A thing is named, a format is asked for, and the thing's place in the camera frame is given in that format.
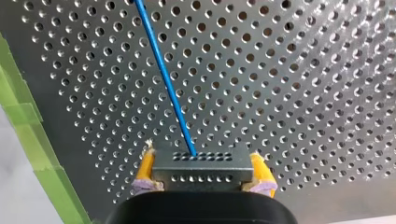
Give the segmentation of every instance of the metal block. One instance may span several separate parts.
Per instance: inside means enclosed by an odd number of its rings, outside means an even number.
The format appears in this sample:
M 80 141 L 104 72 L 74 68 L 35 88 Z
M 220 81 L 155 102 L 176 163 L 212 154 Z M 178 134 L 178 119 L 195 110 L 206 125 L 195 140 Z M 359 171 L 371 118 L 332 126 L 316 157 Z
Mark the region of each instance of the metal block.
M 172 144 L 155 146 L 157 153 L 152 177 L 164 183 L 166 190 L 222 191 L 238 190 L 253 177 L 246 144 L 231 147 L 206 147 L 197 157 Z

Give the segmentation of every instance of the green tape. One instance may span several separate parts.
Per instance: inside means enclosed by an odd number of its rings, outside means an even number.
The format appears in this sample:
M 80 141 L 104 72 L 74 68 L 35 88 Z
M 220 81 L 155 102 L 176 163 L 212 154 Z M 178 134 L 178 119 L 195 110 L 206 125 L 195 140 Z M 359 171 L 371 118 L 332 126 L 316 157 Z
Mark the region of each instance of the green tape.
M 40 123 L 40 119 L 33 109 L 32 104 L 5 105 L 4 110 L 8 115 L 9 121 L 14 126 Z
M 51 200 L 64 223 L 91 223 L 82 207 L 78 197 L 69 195 L 74 192 L 64 168 L 57 167 L 48 170 L 35 171 L 35 176 L 40 180 L 41 186 L 48 195 L 56 195 L 56 200 Z
M 58 162 L 50 141 L 41 125 L 41 115 L 32 94 L 21 77 L 9 51 L 7 41 L 0 36 L 0 105 L 20 139 L 35 176 L 66 224 L 91 223 L 64 168 Z

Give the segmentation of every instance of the metal surface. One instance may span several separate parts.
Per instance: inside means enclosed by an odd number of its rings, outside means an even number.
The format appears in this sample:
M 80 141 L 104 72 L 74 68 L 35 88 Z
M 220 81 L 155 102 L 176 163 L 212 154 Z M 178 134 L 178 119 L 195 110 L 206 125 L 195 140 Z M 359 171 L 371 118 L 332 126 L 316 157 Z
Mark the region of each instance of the metal surface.
M 304 223 L 394 213 L 395 1 L 146 4 L 198 152 L 248 142 Z M 56 154 L 104 220 L 131 196 L 144 140 L 184 144 L 135 7 L 5 0 L 0 10 Z
M 246 144 L 234 147 L 205 147 L 196 157 L 186 149 L 154 146 L 158 151 L 152 177 L 164 183 L 165 190 L 240 190 L 241 183 L 253 178 L 253 167 Z

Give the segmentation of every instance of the blue rod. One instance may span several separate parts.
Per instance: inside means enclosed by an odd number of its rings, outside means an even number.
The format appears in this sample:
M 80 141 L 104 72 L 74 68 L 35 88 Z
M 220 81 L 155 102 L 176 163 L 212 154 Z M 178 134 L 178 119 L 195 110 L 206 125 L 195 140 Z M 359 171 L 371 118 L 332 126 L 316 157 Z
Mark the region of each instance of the blue rod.
M 151 49 L 154 53 L 158 67 L 160 68 L 161 75 L 163 76 L 163 82 L 165 83 L 169 97 L 171 98 L 172 104 L 174 106 L 178 123 L 180 124 L 181 131 L 183 132 L 187 147 L 189 148 L 190 154 L 192 156 L 196 156 L 197 153 L 194 143 L 191 141 L 191 136 L 186 126 L 186 120 L 184 120 L 183 114 L 181 113 L 180 104 L 178 103 L 178 99 L 172 85 L 172 80 L 169 77 L 168 70 L 166 69 L 165 62 L 163 61 L 163 56 L 161 54 L 160 47 L 158 46 L 157 38 L 155 37 L 154 31 L 152 30 L 151 24 L 149 22 L 149 17 L 143 4 L 143 0 L 134 0 L 134 2 L 136 3 L 137 11 L 139 12 L 140 18 L 142 19 L 143 25 L 145 26 L 145 30 L 148 35 L 148 41 L 151 45 Z

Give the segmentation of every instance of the black device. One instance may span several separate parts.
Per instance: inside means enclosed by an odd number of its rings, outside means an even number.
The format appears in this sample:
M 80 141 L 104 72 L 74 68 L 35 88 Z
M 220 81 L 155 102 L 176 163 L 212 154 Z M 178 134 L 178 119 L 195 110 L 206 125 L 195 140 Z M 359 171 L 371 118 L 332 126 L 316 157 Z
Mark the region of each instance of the black device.
M 158 191 L 120 204 L 107 224 L 297 224 L 291 211 L 250 192 Z

